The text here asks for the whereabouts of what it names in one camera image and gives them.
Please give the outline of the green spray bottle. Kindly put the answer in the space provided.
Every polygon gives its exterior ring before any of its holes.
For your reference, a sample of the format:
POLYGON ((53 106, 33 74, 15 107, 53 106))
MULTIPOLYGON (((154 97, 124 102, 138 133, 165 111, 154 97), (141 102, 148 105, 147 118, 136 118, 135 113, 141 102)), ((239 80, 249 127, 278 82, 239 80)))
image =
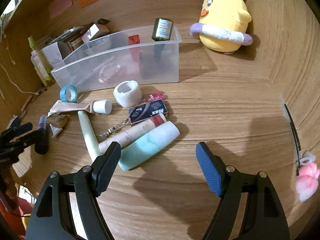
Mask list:
POLYGON ((43 79, 43 84, 46 87, 52 86, 55 83, 55 80, 51 74, 52 67, 49 64, 45 54, 32 36, 28 37, 28 42, 31 48, 31 58, 33 59, 33 63, 43 79))

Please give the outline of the dark green glass bottle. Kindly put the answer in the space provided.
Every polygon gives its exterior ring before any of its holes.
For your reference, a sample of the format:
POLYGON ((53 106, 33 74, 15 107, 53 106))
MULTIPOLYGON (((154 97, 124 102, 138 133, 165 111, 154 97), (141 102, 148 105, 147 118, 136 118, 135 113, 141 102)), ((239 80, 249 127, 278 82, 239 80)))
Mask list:
POLYGON ((154 47, 155 57, 160 57, 164 49, 164 41, 170 41, 173 22, 167 18, 156 18, 153 26, 152 40, 157 42, 154 47))

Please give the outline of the pink candy wrapper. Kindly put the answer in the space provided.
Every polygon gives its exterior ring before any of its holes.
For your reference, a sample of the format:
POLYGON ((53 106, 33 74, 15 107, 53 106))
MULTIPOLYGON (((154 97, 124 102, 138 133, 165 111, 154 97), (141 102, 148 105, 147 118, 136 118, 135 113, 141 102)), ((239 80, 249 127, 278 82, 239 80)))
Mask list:
POLYGON ((143 95, 145 102, 154 102, 157 100, 165 100, 166 97, 162 91, 156 90, 153 93, 148 93, 143 95))

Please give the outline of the red foil packet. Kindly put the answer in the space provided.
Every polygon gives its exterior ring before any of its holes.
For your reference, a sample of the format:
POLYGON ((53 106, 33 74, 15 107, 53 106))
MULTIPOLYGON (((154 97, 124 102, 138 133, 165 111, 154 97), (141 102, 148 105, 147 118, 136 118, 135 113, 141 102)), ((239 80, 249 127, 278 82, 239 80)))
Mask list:
MULTIPOLYGON (((128 37, 128 45, 135 46, 140 44, 139 35, 131 35, 128 37)), ((136 64, 140 65, 140 47, 132 47, 129 49, 131 53, 132 60, 135 61, 136 64)))

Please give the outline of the light green slim tube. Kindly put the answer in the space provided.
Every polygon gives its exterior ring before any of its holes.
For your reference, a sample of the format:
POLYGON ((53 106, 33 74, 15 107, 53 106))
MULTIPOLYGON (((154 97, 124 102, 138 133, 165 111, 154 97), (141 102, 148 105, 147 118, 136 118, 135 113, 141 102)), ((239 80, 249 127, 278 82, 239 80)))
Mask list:
POLYGON ((93 128, 87 113, 85 111, 78 111, 78 117, 79 117, 80 127, 82 130, 82 135, 84 137, 84 141, 85 141, 90 159, 92 162, 94 162, 97 157, 102 155, 99 148, 99 143, 97 141, 97 138, 95 136, 95 133, 93 131, 93 128))

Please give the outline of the blue Max staple box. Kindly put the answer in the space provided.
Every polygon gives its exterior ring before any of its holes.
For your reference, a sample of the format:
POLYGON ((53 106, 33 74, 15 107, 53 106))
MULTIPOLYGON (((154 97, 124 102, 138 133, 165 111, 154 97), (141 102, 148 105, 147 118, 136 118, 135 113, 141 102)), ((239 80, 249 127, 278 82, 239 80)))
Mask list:
POLYGON ((129 122, 134 125, 160 113, 164 116, 168 114, 163 100, 147 102, 129 109, 129 122))

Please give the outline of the mint blue white bottle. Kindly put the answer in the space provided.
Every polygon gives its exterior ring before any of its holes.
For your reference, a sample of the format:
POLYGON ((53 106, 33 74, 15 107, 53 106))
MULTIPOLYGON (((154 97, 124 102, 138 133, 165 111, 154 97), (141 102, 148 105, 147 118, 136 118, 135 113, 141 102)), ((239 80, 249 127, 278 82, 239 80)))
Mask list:
POLYGON ((123 171, 135 168, 165 149, 179 136, 178 128, 167 121, 124 148, 118 164, 123 171))

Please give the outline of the white gauze tape roll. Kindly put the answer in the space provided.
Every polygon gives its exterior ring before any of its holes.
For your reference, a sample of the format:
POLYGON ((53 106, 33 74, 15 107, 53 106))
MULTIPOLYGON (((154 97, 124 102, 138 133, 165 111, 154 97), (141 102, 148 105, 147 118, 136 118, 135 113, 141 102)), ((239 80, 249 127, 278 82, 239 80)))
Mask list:
POLYGON ((135 80, 120 83, 113 91, 116 102, 123 108, 131 108, 142 101, 140 86, 135 80))

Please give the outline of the yellow bunny-eared chick plush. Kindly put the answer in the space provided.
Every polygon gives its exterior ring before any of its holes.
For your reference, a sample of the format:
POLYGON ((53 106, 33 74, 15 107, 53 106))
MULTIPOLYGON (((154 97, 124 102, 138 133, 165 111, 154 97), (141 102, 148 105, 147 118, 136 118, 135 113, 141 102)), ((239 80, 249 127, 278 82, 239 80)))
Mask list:
POLYGON ((251 21, 244 0, 203 0, 199 21, 190 26, 190 34, 210 50, 233 53, 253 43, 246 33, 251 21))

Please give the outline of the stack of booklets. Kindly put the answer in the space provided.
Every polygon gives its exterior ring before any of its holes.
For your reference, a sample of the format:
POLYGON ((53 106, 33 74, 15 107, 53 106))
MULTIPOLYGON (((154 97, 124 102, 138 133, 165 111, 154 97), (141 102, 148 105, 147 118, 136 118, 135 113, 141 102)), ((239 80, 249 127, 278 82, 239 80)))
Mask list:
POLYGON ((80 25, 72 27, 63 32, 60 36, 53 39, 48 43, 48 45, 54 44, 55 42, 63 42, 71 51, 75 51, 84 42, 82 41, 82 36, 88 30, 85 25, 80 25))

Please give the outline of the small white cardboard box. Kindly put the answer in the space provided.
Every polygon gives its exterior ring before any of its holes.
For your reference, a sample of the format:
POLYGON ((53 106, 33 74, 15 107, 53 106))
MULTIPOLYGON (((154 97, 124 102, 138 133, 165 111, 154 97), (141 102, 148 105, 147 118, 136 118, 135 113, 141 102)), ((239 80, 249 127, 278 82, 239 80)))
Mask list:
POLYGON ((110 31, 106 25, 95 23, 84 33, 81 39, 84 43, 88 43, 109 33, 110 31))

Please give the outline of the white red cylindrical tube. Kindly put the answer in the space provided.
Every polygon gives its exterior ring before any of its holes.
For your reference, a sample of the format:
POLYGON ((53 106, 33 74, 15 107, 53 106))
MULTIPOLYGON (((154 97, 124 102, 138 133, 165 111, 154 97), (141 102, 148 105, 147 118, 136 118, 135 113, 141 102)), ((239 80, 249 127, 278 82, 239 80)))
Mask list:
POLYGON ((129 146, 131 143, 148 133, 149 131, 153 130, 154 128, 164 124, 167 121, 164 114, 159 113, 154 115, 145 121, 125 130, 122 131, 103 142, 98 144, 99 150, 101 153, 104 153, 107 148, 110 146, 112 142, 117 142, 120 144, 121 148, 125 148, 129 146))

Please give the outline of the pink sticky note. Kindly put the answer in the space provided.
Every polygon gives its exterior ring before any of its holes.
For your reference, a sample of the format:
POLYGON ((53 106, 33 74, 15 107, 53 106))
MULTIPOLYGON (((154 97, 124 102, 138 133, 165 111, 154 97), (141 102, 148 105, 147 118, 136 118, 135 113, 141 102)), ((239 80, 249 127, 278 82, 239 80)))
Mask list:
POLYGON ((64 11, 66 11, 69 7, 73 5, 72 0, 54 0, 50 3, 48 9, 50 18, 53 19, 56 16, 61 15, 64 11))

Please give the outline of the white folded paper sheet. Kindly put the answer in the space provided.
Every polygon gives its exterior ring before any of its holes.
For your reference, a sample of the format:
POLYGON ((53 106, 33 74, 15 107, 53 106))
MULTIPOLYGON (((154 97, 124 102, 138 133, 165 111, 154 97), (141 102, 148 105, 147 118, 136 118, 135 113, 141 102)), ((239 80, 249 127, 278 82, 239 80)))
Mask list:
POLYGON ((49 62, 60 62, 71 53, 71 50, 67 44, 58 41, 44 47, 42 52, 49 62))

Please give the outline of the pink paw plush keychain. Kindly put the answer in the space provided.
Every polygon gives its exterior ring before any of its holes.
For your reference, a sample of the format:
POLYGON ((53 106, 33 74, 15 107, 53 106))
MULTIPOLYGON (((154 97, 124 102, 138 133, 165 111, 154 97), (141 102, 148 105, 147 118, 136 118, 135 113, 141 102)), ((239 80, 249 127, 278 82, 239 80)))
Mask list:
POLYGON ((299 200, 304 202, 308 200, 318 189, 319 186, 319 168, 316 164, 316 157, 309 151, 301 153, 298 169, 299 175, 296 180, 296 191, 299 200))

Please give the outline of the pink cosmetic tube white cap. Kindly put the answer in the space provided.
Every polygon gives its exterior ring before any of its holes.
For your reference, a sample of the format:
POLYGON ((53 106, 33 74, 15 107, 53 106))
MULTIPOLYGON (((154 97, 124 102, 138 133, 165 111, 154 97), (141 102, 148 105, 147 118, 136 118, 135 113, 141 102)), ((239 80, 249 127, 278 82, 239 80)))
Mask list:
POLYGON ((86 111, 93 114, 110 114, 112 111, 112 102, 109 100, 99 100, 91 103, 73 103, 57 100, 49 110, 50 113, 66 113, 74 111, 86 111))

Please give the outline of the clear plastic storage bin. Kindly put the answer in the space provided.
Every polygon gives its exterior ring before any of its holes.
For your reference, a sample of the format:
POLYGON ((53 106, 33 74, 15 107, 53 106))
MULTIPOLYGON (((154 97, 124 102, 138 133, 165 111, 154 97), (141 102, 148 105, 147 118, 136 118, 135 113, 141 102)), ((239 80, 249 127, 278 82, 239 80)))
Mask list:
POLYGON ((88 43, 70 53, 61 67, 52 70, 60 87, 74 85, 78 92, 114 88, 127 80, 140 85, 175 83, 179 81, 179 44, 181 36, 173 28, 170 41, 164 41, 160 57, 155 57, 157 42, 151 38, 153 27, 146 26, 119 31, 88 43), (128 37, 139 35, 140 44, 128 45, 128 37), (140 47, 140 65, 129 51, 140 47))

